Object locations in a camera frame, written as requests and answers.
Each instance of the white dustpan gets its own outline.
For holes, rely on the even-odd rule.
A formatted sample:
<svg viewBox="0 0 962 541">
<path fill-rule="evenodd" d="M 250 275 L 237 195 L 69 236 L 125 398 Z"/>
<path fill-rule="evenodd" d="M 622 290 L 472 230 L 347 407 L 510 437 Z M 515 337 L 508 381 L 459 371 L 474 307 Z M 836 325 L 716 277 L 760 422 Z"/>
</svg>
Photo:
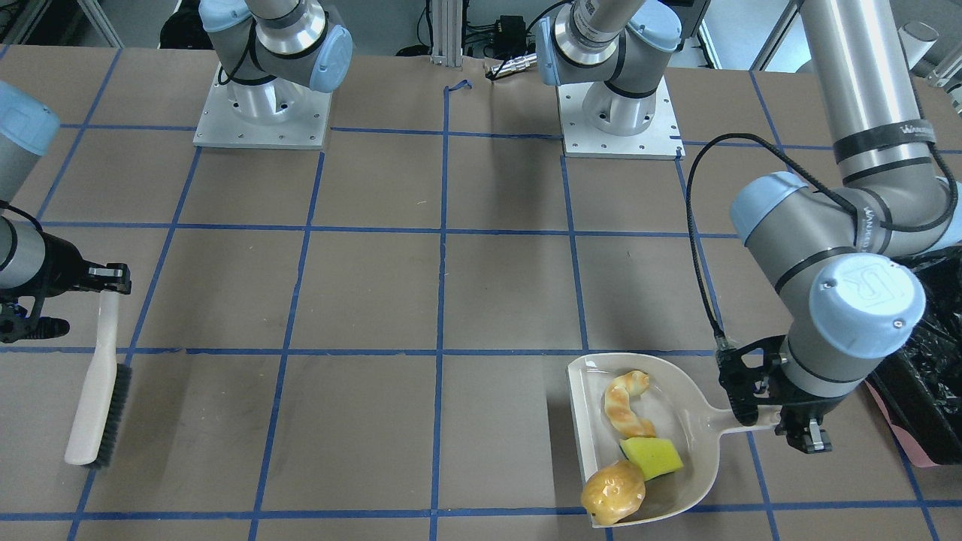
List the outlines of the white dustpan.
<svg viewBox="0 0 962 541">
<path fill-rule="evenodd" d="M 582 480 L 623 459 L 619 448 L 622 436 L 611 426 L 602 406 L 611 380 L 633 370 L 647 373 L 651 386 L 631 400 L 631 408 L 639 417 L 651 419 L 658 437 L 674 442 L 685 467 L 646 483 L 642 507 L 614 527 L 659 521 L 692 508 L 715 484 L 722 434 L 772 429 L 779 420 L 779 407 L 760 406 L 758 423 L 741 425 L 731 410 L 709 405 L 695 382 L 664 359 L 636 353 L 585 355 L 568 365 Z M 594 519 L 592 525 L 604 528 Z"/>
</svg>

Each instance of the blue tape grid line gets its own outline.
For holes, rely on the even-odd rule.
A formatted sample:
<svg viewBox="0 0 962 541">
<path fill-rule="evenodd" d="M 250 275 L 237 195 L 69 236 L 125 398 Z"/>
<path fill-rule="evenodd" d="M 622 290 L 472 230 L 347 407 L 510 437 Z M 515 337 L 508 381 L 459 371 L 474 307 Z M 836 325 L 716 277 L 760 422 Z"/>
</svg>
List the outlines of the blue tape grid line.
<svg viewBox="0 0 962 541">
<path fill-rule="evenodd" d="M 678 182 L 681 184 L 681 195 L 683 198 L 687 199 L 688 184 L 687 184 L 687 181 L 685 180 L 685 173 L 681 169 L 680 158 L 675 159 L 674 168 L 675 168 L 675 172 L 678 174 Z M 708 296 L 712 300 L 712 306 L 714 307 L 714 311 L 715 311 L 715 319 L 718 321 L 721 328 L 724 329 L 724 322 L 722 321 L 722 312 L 719 306 L 718 296 L 715 294 L 715 285 L 712 282 L 711 272 L 708 269 L 708 258 L 705 256 L 705 247 L 704 245 L 702 245 L 702 242 L 701 242 L 704 236 L 701 234 L 700 231 L 698 231 L 698 224 L 694 216 L 692 217 L 692 226 L 693 226 L 692 232 L 694 233 L 694 236 L 695 236 L 695 244 L 698 251 L 698 258 L 701 260 L 701 263 L 703 264 L 701 268 L 701 275 L 702 275 L 702 278 L 704 279 L 705 287 L 708 290 Z"/>
<path fill-rule="evenodd" d="M 896 438 L 895 434 L 892 434 L 892 441 L 899 450 L 899 458 L 901 459 L 902 468 L 905 469 L 905 474 L 908 476 L 908 481 L 912 485 L 912 492 L 915 493 L 915 503 L 922 510 L 922 516 L 925 518 L 925 525 L 928 527 L 928 533 L 932 536 L 932 541 L 939 541 L 939 532 L 935 528 L 935 523 L 932 522 L 932 513 L 928 510 L 928 504 L 925 502 L 925 496 L 922 494 L 922 488 L 919 486 L 919 480 L 915 477 L 915 472 L 912 471 L 912 463 L 909 462 L 908 455 L 905 454 L 905 450 L 899 443 L 899 439 Z"/>
<path fill-rule="evenodd" d="M 6 346 L 0 353 L 26 353 L 49 355 L 51 353 L 91 355 L 94 348 Z M 423 356 L 434 357 L 437 349 L 298 349 L 298 348 L 118 348 L 117 353 L 134 355 L 163 355 L 185 353 L 187 355 L 243 355 L 278 356 L 284 353 L 302 357 L 356 357 L 356 356 Z M 442 349 L 444 356 L 461 357 L 537 357 L 537 356 L 580 356 L 586 353 L 640 353 L 658 357 L 714 357 L 711 349 Z"/>
<path fill-rule="evenodd" d="M 87 132 L 87 127 L 90 125 L 90 119 L 93 118 L 93 114 L 96 112 L 97 106 L 100 105 L 100 98 L 104 96 L 104 90 L 107 89 L 107 85 L 110 83 L 111 77 L 114 75 L 114 69 L 117 66 L 117 61 L 120 60 L 120 55 L 122 53 L 123 49 L 117 49 L 117 52 L 114 54 L 114 59 L 111 61 L 110 67 L 107 68 L 107 74 L 104 75 L 104 80 L 100 83 L 100 88 L 97 90 L 97 94 L 93 98 L 93 103 L 90 104 L 90 109 L 87 111 L 87 116 L 84 117 L 84 123 L 79 126 L 80 130 L 77 132 L 77 137 L 74 138 L 73 144 L 70 146 L 70 151 L 67 152 L 66 158 L 63 160 L 63 165 L 57 172 L 57 176 L 54 178 L 54 183 L 50 186 L 47 196 L 43 199 L 43 203 L 40 204 L 40 209 L 37 212 L 37 219 L 43 218 L 43 213 L 47 211 L 47 207 L 50 205 L 50 201 L 53 199 L 54 193 L 60 186 L 61 180 L 63 180 L 63 175 L 66 173 L 66 169 L 70 166 L 70 160 L 73 159 L 73 155 L 77 152 L 77 147 L 80 146 L 80 140 Z"/>
<path fill-rule="evenodd" d="M 120 54 L 123 49 L 117 49 L 114 54 L 114 59 L 111 60 L 110 67 L 107 68 L 107 73 L 104 75 L 103 81 L 100 82 L 100 88 L 97 90 L 97 94 L 93 98 L 93 103 L 90 104 L 90 109 L 87 111 L 87 116 L 84 117 L 84 125 L 90 123 L 90 119 L 93 118 L 93 113 L 97 110 L 97 105 L 100 104 L 100 98 L 104 95 L 104 90 L 107 89 L 107 85 L 111 81 L 111 76 L 114 75 L 114 68 L 117 65 L 117 61 L 120 60 Z M 73 141 L 73 145 L 70 146 L 70 152 L 67 154 L 66 158 L 63 160 L 63 165 L 60 171 L 57 173 L 57 177 L 54 179 L 53 185 L 50 187 L 50 191 L 47 192 L 47 196 L 43 199 L 43 203 L 40 205 L 40 210 L 37 212 L 37 219 L 41 219 L 43 213 L 47 209 L 47 205 L 50 204 L 50 200 L 54 196 L 54 192 L 60 185 L 61 179 L 63 179 L 63 174 L 66 172 L 66 168 L 70 163 L 70 159 L 73 157 L 74 153 L 77 151 L 77 147 L 80 145 L 80 139 L 84 136 L 84 128 L 81 127 L 80 131 L 77 132 L 77 137 Z M 96 480 L 96 472 L 90 470 L 87 473 L 87 480 L 84 481 L 84 489 L 80 493 L 80 499 L 77 501 L 77 511 L 74 515 L 73 521 L 70 523 L 70 530 L 67 533 L 67 541 L 74 541 L 77 538 L 77 530 L 80 528 L 81 516 L 83 516 L 84 510 L 87 508 L 87 500 L 90 497 L 90 490 L 93 488 L 93 482 Z"/>
<path fill-rule="evenodd" d="M 444 87 L 444 131 L 442 137 L 441 160 L 441 238 L 438 252 L 438 334 L 434 358 L 434 423 L 431 429 L 431 514 L 428 527 L 428 539 L 438 539 L 438 509 L 441 493 L 441 414 L 443 407 L 443 378 L 444 378 L 444 276 L 446 275 L 447 259 L 447 180 L 450 158 L 450 121 L 451 121 L 451 93 L 460 89 L 466 81 L 462 81 L 454 88 Z"/>
<path fill-rule="evenodd" d="M 778 136 L 778 130 L 775 128 L 772 114 L 769 112 L 769 106 L 767 103 L 765 103 L 765 96 L 762 94 L 762 89 L 758 86 L 758 80 L 755 78 L 755 74 L 751 71 L 748 72 L 748 77 L 751 79 L 751 84 L 755 88 L 755 94 L 758 96 L 758 103 L 762 106 L 762 112 L 765 113 L 765 120 L 768 121 L 769 127 L 772 129 L 772 136 L 775 139 L 775 146 L 784 152 L 785 147 L 782 145 L 781 138 Z M 755 436 L 751 432 L 746 432 L 746 437 L 748 439 L 748 447 L 751 449 L 751 459 L 755 465 L 755 474 L 758 476 L 758 487 L 762 491 L 762 501 L 765 503 L 765 513 L 768 515 L 769 527 L 772 529 L 772 541 L 779 541 L 781 536 L 778 533 L 778 523 L 775 520 L 775 514 L 772 509 L 772 499 L 769 497 L 769 487 L 768 483 L 765 482 L 765 470 L 762 467 L 761 457 L 758 455 L 758 446 L 755 444 Z"/>
<path fill-rule="evenodd" d="M 293 293 L 291 293 L 291 307 L 288 311 L 288 324 L 284 331 L 284 346 L 281 354 L 281 362 L 277 368 L 277 384 L 274 389 L 274 401 L 270 410 L 270 423 L 267 426 L 267 438 L 264 445 L 264 458 L 261 462 L 261 475 L 257 483 L 257 493 L 254 497 L 254 516 L 250 520 L 250 530 L 247 539 L 255 541 L 257 530 L 260 524 L 261 509 L 264 504 L 264 492 L 267 488 L 267 474 L 270 471 L 270 457 L 274 449 L 274 435 L 277 432 L 277 419 L 281 409 L 281 398 L 284 394 L 284 377 L 287 373 L 288 358 L 290 356 L 291 338 L 293 337 L 294 321 L 297 315 L 297 304 L 300 300 L 300 288 L 304 281 L 304 267 L 307 264 L 307 256 L 311 247 L 311 229 L 308 227 L 314 221 L 315 208 L 317 206 L 317 195 L 320 192 L 321 177 L 324 171 L 324 154 L 320 153 L 317 158 L 317 169 L 314 179 L 314 189 L 311 193 L 311 204 L 308 206 L 308 215 L 305 220 L 304 238 L 301 242 L 300 258 L 297 261 L 297 281 L 294 283 Z"/>
<path fill-rule="evenodd" d="M 565 188 L 565 211 L 568 213 L 568 237 L 571 245 L 571 267 L 574 270 L 574 299 L 578 306 L 578 327 L 581 329 L 581 348 L 588 351 L 588 324 L 585 319 L 585 300 L 581 289 L 581 269 L 578 266 L 578 242 L 574 231 L 574 208 L 571 205 L 568 160 L 564 153 L 561 155 L 561 180 Z"/>
<path fill-rule="evenodd" d="M 61 124 L 62 128 L 86 128 L 88 130 L 140 130 L 154 132 L 192 132 L 197 126 L 162 126 L 151 124 Z"/>
<path fill-rule="evenodd" d="M 137 351 L 137 341 L 140 336 L 140 332 L 143 330 L 143 322 L 147 317 L 147 309 L 150 307 L 150 301 L 153 299 L 154 292 L 157 290 L 157 282 L 160 279 L 161 271 L 164 268 L 164 263 L 166 261 L 167 253 L 170 251 L 170 244 L 173 241 L 173 236 L 176 231 L 174 224 L 180 218 L 181 211 L 184 209 L 184 202 L 187 200 L 188 192 L 190 191 L 190 184 L 193 181 L 193 175 L 197 171 L 197 163 L 200 161 L 201 149 L 197 148 L 194 151 L 193 161 L 190 165 L 190 172 L 188 173 L 187 180 L 184 182 L 184 188 L 181 190 L 180 199 L 177 202 L 177 208 L 174 211 L 174 216 L 172 223 L 167 231 L 167 236 L 164 241 L 164 247 L 161 250 L 161 255 L 157 261 L 157 267 L 154 269 L 153 277 L 150 281 L 150 286 L 147 288 L 147 294 L 143 301 L 143 306 L 140 307 L 140 314 L 137 318 L 137 325 L 134 327 L 134 334 L 131 338 L 130 347 L 126 348 L 124 355 L 123 364 L 130 366 L 133 361 L 134 355 Z M 87 507 L 87 500 L 90 496 L 90 491 L 93 488 L 93 482 L 96 480 L 96 472 L 90 471 L 87 475 L 87 482 L 84 484 L 84 490 L 81 492 L 80 500 L 77 503 L 77 516 L 74 518 L 73 523 L 70 525 L 70 532 L 67 535 L 67 541 L 73 541 L 77 537 L 77 530 L 80 527 L 81 517 L 84 514 L 84 510 Z"/>
<path fill-rule="evenodd" d="M 117 229 L 167 229 L 170 223 L 159 222 L 130 222 L 130 221 L 44 221 L 46 227 L 88 227 L 88 228 L 117 228 Z M 245 223 L 175 223 L 175 229 L 207 229 L 207 230 L 236 230 L 236 231 L 305 231 L 328 233 L 408 233 L 422 235 L 438 235 L 441 229 L 432 227 L 363 227 L 340 225 L 281 225 L 281 224 L 245 224 Z M 448 235 L 526 235 L 533 237 L 655 237 L 687 239 L 688 233 L 679 231 L 561 231 L 552 229 L 446 229 Z M 734 233 L 699 233 L 703 239 L 738 239 Z"/>
<path fill-rule="evenodd" d="M 962 500 L 929 500 L 928 507 L 962 509 Z M 820 511 L 845 509 L 916 509 L 917 500 L 863 500 L 851 502 L 776 502 L 775 511 Z M 763 503 L 699 504 L 688 513 L 757 513 L 765 511 Z M 83 521 L 212 521 L 237 520 L 250 521 L 255 516 L 260 520 L 280 519 L 423 519 L 429 518 L 431 509 L 318 509 L 318 510 L 267 510 L 254 511 L 94 511 L 81 514 Z M 480 507 L 459 509 L 438 509 L 439 518 L 445 517 L 533 517 L 585 515 L 583 507 Z M 0 522 L 66 522 L 73 520 L 76 513 L 0 513 Z"/>
</svg>

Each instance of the metal base plate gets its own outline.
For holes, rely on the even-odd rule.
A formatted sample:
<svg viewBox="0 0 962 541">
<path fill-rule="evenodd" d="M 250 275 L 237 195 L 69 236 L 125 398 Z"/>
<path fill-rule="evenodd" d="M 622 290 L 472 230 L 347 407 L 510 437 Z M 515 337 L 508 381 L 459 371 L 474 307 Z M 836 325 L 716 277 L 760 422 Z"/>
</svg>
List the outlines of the metal base plate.
<svg viewBox="0 0 962 541">
<path fill-rule="evenodd" d="M 640 160 L 674 160 L 685 156 L 681 132 L 668 96 L 668 85 L 658 85 L 658 106 L 651 124 L 637 136 L 621 137 L 595 128 L 581 110 L 585 94 L 593 83 L 577 83 L 558 87 L 558 109 L 561 130 L 565 136 L 565 154 L 581 158 L 629 158 Z"/>
<path fill-rule="evenodd" d="M 230 91 L 215 80 L 193 134 L 196 146 L 218 148 L 287 148 L 323 150 L 331 112 L 331 94 L 307 90 L 278 124 L 254 124 L 234 112 Z"/>
</svg>

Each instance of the yellow sponge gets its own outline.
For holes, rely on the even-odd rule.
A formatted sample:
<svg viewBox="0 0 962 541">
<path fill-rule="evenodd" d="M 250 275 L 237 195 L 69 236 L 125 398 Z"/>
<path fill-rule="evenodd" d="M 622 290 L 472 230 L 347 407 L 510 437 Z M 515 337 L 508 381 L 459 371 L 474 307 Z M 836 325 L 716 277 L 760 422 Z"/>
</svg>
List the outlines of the yellow sponge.
<svg viewBox="0 0 962 541">
<path fill-rule="evenodd" d="M 629 438 L 621 440 L 621 451 L 642 469 L 645 481 L 684 467 L 671 440 L 665 438 Z"/>
</svg>

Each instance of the brush handle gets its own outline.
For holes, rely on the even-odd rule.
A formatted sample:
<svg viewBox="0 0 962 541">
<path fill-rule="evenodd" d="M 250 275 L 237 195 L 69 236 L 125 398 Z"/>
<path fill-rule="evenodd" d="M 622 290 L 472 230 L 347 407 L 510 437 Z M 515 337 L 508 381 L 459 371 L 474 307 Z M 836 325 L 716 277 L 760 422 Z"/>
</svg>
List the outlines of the brush handle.
<svg viewBox="0 0 962 541">
<path fill-rule="evenodd" d="M 97 347 L 87 368 L 84 388 L 80 393 L 77 413 L 70 429 L 63 460 L 67 464 L 90 464 L 100 451 L 107 414 L 114 394 L 117 374 L 116 344 L 120 294 L 104 291 L 100 294 L 100 313 L 97 319 Z"/>
</svg>

